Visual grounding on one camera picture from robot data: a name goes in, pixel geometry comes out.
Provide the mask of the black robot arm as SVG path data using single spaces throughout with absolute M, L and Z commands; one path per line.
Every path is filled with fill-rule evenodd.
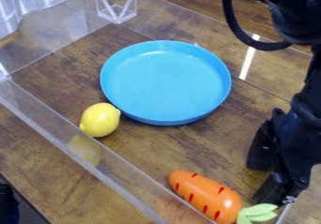
M 277 206 L 299 197 L 311 185 L 312 167 L 321 164 L 321 0 L 265 0 L 270 5 L 280 42 L 254 40 L 241 29 L 232 0 L 222 0 L 232 32 L 250 47 L 277 51 L 309 45 L 313 57 L 305 86 L 291 101 L 291 110 L 272 111 L 258 128 L 248 154 L 248 168 L 270 175 L 252 199 Z

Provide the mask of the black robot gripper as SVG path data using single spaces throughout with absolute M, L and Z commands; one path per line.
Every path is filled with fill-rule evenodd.
M 284 206 L 311 185 L 312 167 L 321 164 L 321 118 L 280 109 L 258 128 L 248 153 L 248 168 L 270 175 L 252 200 Z

